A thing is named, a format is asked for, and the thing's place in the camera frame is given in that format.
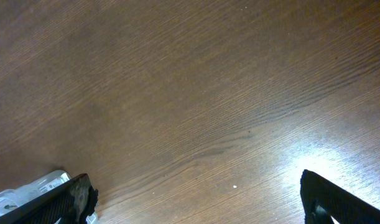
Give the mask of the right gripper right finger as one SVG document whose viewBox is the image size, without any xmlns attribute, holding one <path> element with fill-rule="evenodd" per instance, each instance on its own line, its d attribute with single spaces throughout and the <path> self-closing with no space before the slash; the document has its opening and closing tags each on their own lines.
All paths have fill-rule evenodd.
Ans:
<svg viewBox="0 0 380 224">
<path fill-rule="evenodd" d="M 305 169 L 300 179 L 305 224 L 376 223 L 380 210 L 315 172 Z"/>
</svg>

